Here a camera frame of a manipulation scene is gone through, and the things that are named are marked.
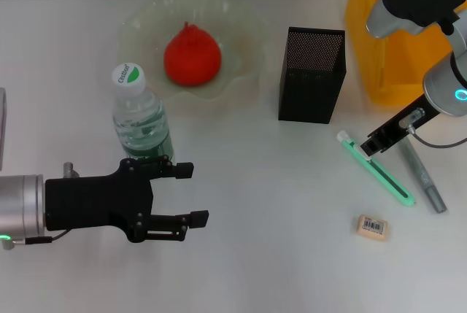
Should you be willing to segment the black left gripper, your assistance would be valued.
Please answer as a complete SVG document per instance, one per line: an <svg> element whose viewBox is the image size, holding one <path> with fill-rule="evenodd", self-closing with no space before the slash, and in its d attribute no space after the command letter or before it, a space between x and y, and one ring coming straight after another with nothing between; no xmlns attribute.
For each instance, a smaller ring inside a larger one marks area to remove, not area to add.
<svg viewBox="0 0 467 313"><path fill-rule="evenodd" d="M123 231L132 243L184 241L188 229L206 227L209 212L150 216L153 202L150 180L190 179L193 171L193 163L172 163L163 155L147 159L146 174L140 161L123 159L117 171L106 176L48 179L45 182L46 229L67 231L112 226Z"/></svg>

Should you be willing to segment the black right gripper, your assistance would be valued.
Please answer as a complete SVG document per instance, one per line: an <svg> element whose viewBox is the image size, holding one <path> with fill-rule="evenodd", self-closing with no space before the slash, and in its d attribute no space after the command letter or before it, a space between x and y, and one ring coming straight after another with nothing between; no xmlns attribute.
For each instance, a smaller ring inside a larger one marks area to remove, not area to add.
<svg viewBox="0 0 467 313"><path fill-rule="evenodd" d="M421 95L397 115L371 132L368 139L360 147L367 156L372 156L377 152L383 153L409 135L411 131L414 132L438 114L439 111L429 103L424 95Z"/></svg>

